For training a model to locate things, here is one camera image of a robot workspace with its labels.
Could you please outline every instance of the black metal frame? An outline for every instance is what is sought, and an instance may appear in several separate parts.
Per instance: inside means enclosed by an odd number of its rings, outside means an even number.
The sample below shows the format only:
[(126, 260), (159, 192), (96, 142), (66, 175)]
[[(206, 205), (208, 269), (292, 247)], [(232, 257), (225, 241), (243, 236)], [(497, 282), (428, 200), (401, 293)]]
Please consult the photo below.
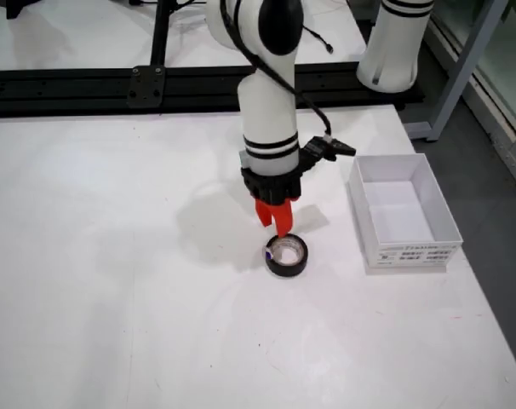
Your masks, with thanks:
[[(176, 10), (176, 0), (158, 0), (150, 66), (0, 71), (0, 118), (238, 111), (237, 86), (254, 71), (251, 66), (163, 66), (169, 16)], [(367, 89), (357, 80), (356, 67), (297, 65), (295, 86), (319, 107), (394, 104), (400, 109), (423, 99), (416, 86), (396, 95)]]

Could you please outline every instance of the white cylindrical robot part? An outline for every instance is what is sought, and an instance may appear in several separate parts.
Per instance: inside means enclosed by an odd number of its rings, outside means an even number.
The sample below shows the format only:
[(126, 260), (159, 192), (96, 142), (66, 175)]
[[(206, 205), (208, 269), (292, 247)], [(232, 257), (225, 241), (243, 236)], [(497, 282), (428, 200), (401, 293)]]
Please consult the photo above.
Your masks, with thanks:
[[(294, 87), (297, 47), (286, 55), (275, 55), (267, 49), (259, 29), (263, 3), (264, 0), (241, 2), (238, 17), (241, 38), (253, 54), (259, 55)], [(226, 5), (234, 19), (235, 0), (226, 0)], [(208, 0), (207, 24), (219, 43), (235, 47), (221, 18), (220, 0)], [(248, 154), (246, 162), (250, 169), (261, 176), (284, 175), (295, 169), (299, 163), (295, 97), (257, 69), (241, 81), (238, 98)]]
[(376, 26), (357, 69), (358, 80), (384, 93), (403, 92), (417, 78), (417, 57), (432, 0), (382, 0)]

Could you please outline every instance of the black electrical tape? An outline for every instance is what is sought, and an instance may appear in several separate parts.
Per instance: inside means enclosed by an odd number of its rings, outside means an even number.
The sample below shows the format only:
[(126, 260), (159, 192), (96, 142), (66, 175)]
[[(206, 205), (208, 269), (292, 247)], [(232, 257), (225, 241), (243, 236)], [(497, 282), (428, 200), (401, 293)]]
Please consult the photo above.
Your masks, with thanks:
[[(294, 264), (281, 264), (276, 262), (273, 254), (273, 246), (277, 240), (287, 240), (287, 241), (295, 241), (298, 244), (298, 249), (295, 249), (296, 253), (301, 251), (299, 255), (299, 259)], [(309, 256), (309, 250), (307, 249), (307, 245), (305, 241), (300, 239), (295, 234), (287, 234), (283, 238), (279, 238), (278, 236), (273, 236), (266, 245), (265, 258), (266, 264), (272, 273), (280, 276), (280, 277), (295, 277), (300, 274), (307, 265), (307, 258)]]

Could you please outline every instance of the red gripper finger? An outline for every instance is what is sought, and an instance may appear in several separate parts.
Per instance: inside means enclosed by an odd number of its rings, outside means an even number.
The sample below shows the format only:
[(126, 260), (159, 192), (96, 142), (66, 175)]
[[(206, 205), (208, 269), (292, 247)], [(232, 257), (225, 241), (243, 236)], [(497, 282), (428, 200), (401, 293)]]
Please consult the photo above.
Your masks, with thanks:
[(272, 224), (272, 217), (275, 219), (275, 227), (277, 228), (277, 236), (284, 237), (292, 229), (292, 206), (291, 199), (286, 199), (280, 206), (271, 206), (256, 200), (256, 213), (260, 217), (261, 223), (267, 227)]
[(267, 207), (267, 204), (259, 199), (256, 199), (255, 208), (256, 214), (260, 218), (261, 224), (263, 224), (265, 228), (272, 224), (272, 212)]

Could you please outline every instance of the black stripe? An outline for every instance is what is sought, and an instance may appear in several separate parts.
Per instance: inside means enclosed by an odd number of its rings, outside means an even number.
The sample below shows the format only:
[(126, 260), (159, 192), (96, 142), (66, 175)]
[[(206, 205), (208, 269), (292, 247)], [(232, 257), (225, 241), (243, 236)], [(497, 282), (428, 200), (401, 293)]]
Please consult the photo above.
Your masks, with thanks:
[(397, 15), (398, 17), (406, 17), (408, 19), (418, 19), (419, 17), (424, 17), (425, 15), (429, 15), (432, 10), (423, 11), (421, 13), (405, 13), (404, 11), (398, 11), (395, 9), (391, 9), (388, 7), (385, 2), (381, 3), (381, 6), (390, 14)]
[(291, 136), (289, 139), (285, 139), (284, 141), (274, 142), (274, 143), (257, 143), (253, 141), (249, 141), (247, 138), (244, 138), (244, 143), (247, 147), (253, 147), (255, 149), (277, 149), (278, 147), (284, 147), (297, 141), (298, 133), (296, 132), (294, 136)]
[(247, 153), (249, 154), (249, 156), (252, 156), (253, 158), (257, 158), (257, 159), (279, 159), (279, 158), (284, 158), (285, 156), (290, 155), (291, 153), (297, 151), (298, 149), (300, 149), (300, 145), (296, 143), (292, 148), (287, 149), (286, 151), (279, 152), (279, 153), (269, 153), (269, 154), (256, 153), (256, 152), (250, 151), (249, 149), (247, 149)]
[(389, 3), (399, 7), (407, 7), (408, 9), (426, 9), (434, 4), (434, 0), (428, 3), (406, 3), (400, 0), (388, 0)]

